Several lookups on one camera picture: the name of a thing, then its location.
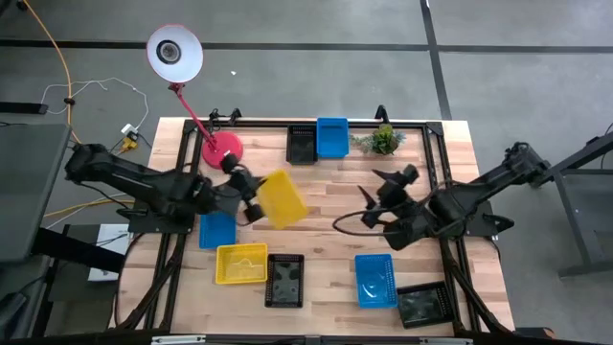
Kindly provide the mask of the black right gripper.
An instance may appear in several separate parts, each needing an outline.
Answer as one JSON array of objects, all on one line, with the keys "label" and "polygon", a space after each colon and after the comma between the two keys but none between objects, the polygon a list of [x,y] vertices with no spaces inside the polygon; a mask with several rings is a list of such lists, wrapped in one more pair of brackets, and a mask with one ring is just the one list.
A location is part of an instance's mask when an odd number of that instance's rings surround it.
[{"label": "black right gripper", "polygon": [[405,187],[413,184],[419,177],[417,168],[412,164],[408,164],[402,172],[373,170],[373,173],[383,180],[383,184],[376,190],[377,200],[363,187],[357,186],[366,200],[367,212],[361,216],[361,221],[369,228],[374,228],[379,223],[381,214],[401,208],[409,199]]}]

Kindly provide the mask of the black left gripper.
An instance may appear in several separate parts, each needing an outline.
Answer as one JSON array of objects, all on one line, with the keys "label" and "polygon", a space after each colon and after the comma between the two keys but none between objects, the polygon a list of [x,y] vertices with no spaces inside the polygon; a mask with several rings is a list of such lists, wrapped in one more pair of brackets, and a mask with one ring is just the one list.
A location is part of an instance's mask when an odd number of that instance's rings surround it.
[{"label": "black left gripper", "polygon": [[256,196],[264,178],[251,174],[232,153],[224,156],[220,161],[220,167],[224,173],[229,175],[229,179],[213,187],[217,209],[234,216],[238,212],[239,204],[243,202],[246,206],[243,214],[248,223],[262,219],[264,213],[261,206],[258,203],[252,203],[251,200]]}]

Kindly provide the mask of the black plastic basket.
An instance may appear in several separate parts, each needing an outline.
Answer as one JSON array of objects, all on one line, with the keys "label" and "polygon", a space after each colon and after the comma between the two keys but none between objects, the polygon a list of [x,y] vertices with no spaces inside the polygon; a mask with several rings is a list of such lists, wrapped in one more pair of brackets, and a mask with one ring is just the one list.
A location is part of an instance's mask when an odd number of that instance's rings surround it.
[{"label": "black plastic basket", "polygon": [[264,305],[300,309],[304,302],[305,256],[269,254]]},{"label": "black plastic basket", "polygon": [[397,308],[405,330],[454,320],[444,281],[398,288]]},{"label": "black plastic basket", "polygon": [[318,160],[315,125],[290,125],[286,135],[286,161],[291,165],[313,165]]}]

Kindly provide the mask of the potted green succulent plant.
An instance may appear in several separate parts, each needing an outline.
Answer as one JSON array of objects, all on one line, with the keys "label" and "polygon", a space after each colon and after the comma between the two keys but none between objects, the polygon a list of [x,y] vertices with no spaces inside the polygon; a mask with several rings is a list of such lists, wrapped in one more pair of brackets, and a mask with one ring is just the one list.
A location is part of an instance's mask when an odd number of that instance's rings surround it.
[{"label": "potted green succulent plant", "polygon": [[404,142],[406,135],[393,129],[390,124],[381,124],[372,134],[368,136],[350,136],[353,147],[360,149],[363,153],[376,153],[380,155],[390,155],[398,149]]}]

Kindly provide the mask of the red desk lamp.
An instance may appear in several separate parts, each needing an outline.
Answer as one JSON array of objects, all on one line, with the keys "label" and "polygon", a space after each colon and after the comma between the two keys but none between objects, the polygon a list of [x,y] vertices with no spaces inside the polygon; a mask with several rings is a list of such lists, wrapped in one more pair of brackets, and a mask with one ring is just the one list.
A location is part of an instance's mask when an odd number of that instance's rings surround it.
[{"label": "red desk lamp", "polygon": [[203,49],[197,36],[183,25],[167,24],[149,37],[146,52],[153,71],[169,83],[169,90],[191,115],[203,135],[202,159],[218,170],[221,170],[222,160],[229,155],[240,160],[243,146],[237,135],[223,131],[213,134],[200,122],[183,96],[185,84],[196,78],[203,67]]}]

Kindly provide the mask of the blue plastic basket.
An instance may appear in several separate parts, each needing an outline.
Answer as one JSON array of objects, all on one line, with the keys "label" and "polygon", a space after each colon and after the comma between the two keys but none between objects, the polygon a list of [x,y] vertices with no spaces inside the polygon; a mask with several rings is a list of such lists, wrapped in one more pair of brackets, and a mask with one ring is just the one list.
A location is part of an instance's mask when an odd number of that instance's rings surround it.
[{"label": "blue plastic basket", "polygon": [[199,247],[201,249],[216,249],[220,245],[236,243],[236,220],[230,215],[225,213],[201,215],[199,225]]},{"label": "blue plastic basket", "polygon": [[397,288],[390,254],[362,254],[354,257],[358,305],[361,309],[397,307]]},{"label": "blue plastic basket", "polygon": [[318,118],[316,121],[316,147],[320,158],[344,158],[350,150],[349,122],[347,118]]}]

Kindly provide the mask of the white box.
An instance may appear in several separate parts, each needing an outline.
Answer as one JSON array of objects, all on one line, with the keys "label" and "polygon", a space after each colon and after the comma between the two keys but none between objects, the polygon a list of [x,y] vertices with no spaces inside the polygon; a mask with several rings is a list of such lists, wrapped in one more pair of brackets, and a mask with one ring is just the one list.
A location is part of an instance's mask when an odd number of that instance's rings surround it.
[{"label": "white box", "polygon": [[[124,255],[131,240],[127,224],[102,224],[96,246]],[[119,274],[108,270],[91,268],[89,270],[89,282],[117,281]]]}]

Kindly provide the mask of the grey metal table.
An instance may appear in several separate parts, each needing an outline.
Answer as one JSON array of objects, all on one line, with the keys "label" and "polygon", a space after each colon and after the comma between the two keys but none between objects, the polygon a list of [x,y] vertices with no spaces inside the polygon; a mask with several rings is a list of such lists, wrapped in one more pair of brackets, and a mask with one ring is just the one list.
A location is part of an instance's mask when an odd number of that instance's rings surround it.
[{"label": "grey metal table", "polygon": [[581,263],[563,268],[561,278],[613,271],[600,234],[613,235],[613,169],[587,169],[592,161],[613,151],[613,132],[597,136],[558,164],[549,168],[532,186],[556,185],[574,236]]}]

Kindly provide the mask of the grey desk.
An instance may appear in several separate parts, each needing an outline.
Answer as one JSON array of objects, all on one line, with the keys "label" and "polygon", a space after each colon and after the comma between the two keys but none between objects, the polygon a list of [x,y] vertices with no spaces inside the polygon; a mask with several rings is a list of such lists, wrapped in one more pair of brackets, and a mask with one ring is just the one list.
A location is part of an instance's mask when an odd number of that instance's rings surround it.
[{"label": "grey desk", "polygon": [[0,263],[30,255],[69,135],[66,125],[0,127]]}]

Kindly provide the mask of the black floor bar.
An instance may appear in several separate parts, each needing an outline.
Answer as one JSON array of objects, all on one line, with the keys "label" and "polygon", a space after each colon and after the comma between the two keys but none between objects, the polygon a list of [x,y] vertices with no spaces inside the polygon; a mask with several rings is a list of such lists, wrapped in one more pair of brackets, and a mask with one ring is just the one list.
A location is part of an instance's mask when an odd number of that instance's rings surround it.
[{"label": "black floor bar", "polygon": [[48,110],[45,103],[0,102],[0,113],[44,115]]}]

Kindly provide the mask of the black aluminium table frame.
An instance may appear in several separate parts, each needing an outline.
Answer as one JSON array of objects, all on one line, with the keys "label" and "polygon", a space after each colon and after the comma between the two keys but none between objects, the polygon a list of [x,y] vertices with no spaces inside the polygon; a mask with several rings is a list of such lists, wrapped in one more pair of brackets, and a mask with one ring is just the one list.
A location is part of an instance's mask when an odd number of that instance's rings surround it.
[{"label": "black aluminium table frame", "polygon": [[[174,168],[184,119],[162,118],[148,165],[156,170]],[[467,122],[442,122],[451,176],[469,181],[479,175]],[[443,280],[440,246],[435,240],[414,243],[393,251],[382,238],[358,238],[334,231],[337,217],[362,210],[365,201],[355,185],[374,195],[382,180],[372,169],[386,172],[415,165],[420,178],[408,186],[419,199],[430,192],[429,171],[435,183],[443,180],[442,157],[435,133],[430,132],[432,153],[426,153],[424,129],[405,130],[405,142],[393,156],[365,155],[352,149],[342,160],[320,160],[312,166],[291,166],[285,161],[286,127],[226,127],[243,142],[242,159],[254,174],[286,169],[310,208],[307,218],[275,230],[266,218],[238,229],[239,243],[266,243],[268,253],[305,256],[304,305],[299,309],[264,306],[265,284],[216,284],[216,252],[198,246],[197,226],[187,237],[170,330],[193,334],[307,334],[307,335],[452,335],[449,323],[404,330],[396,308],[361,309],[356,295],[354,257],[391,254],[398,287]],[[161,235],[144,235],[134,246],[122,276],[119,320],[124,321],[147,292],[158,256]],[[465,240],[473,285],[488,308],[506,327],[514,329],[511,308],[496,248],[488,240]]]}]

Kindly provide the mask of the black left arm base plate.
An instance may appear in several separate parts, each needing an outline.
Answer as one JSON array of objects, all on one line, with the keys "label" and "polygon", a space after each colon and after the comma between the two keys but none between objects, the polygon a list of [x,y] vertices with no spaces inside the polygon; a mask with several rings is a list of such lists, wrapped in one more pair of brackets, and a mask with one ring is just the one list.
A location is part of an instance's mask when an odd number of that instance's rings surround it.
[{"label": "black left arm base plate", "polygon": [[194,224],[194,216],[172,219],[155,215],[148,210],[131,215],[128,220],[128,231],[131,233],[188,234]]}]

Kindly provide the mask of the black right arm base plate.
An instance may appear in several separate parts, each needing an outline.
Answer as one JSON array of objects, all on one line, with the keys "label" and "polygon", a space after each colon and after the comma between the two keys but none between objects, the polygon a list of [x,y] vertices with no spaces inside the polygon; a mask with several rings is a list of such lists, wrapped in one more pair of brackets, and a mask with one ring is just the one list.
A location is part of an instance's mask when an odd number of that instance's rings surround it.
[{"label": "black right arm base plate", "polygon": [[494,215],[491,203],[486,201],[478,206],[475,214],[468,220],[465,234],[470,237],[492,238],[513,226],[512,219]]}]

